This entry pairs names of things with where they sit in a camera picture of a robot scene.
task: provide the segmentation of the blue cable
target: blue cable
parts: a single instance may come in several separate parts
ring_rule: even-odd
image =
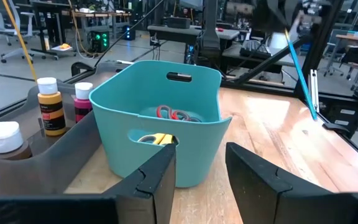
[[[285,29],[285,37],[287,39],[288,46],[290,48],[291,57],[292,57],[293,63],[295,64],[296,72],[298,73],[298,77],[301,80],[302,90],[303,90],[303,93],[305,94],[306,101],[308,102],[311,117],[314,120],[317,120],[317,113],[316,113],[316,110],[311,102],[310,95],[309,95],[309,89],[306,86],[305,78],[303,77],[302,69],[299,66],[299,61],[298,61],[298,58],[296,57],[295,49],[293,48],[290,37],[288,35],[288,31],[286,29]]]

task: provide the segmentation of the white bottle cap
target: white bottle cap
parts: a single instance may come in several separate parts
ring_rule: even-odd
[[[75,97],[79,100],[87,100],[90,98],[90,93],[93,88],[92,83],[76,83],[75,85]]]
[[[57,93],[56,78],[39,78],[37,79],[37,84],[41,94],[52,95]]]
[[[15,151],[23,145],[19,123],[16,121],[0,122],[0,153]]]

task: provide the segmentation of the pink paint bottle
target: pink paint bottle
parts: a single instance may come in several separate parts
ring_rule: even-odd
[[[93,89],[92,83],[76,83],[75,85],[75,122],[81,121],[92,110],[90,93]]]

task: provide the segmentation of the yellow paint bottle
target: yellow paint bottle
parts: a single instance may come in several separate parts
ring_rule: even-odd
[[[56,78],[39,78],[37,80],[38,101],[44,122],[45,134],[58,136],[66,132],[62,94],[57,90]]]

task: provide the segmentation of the scissors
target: scissors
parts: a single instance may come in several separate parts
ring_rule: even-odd
[[[201,122],[200,119],[191,117],[186,112],[182,110],[172,110],[171,107],[167,105],[161,105],[157,108],[157,117],[158,118],[165,118],[165,119],[175,119],[181,121],[192,121],[192,122]]]
[[[152,142],[152,144],[158,144],[164,146],[166,144],[175,143],[175,137],[171,134],[157,133],[149,134],[141,137],[138,142]]]

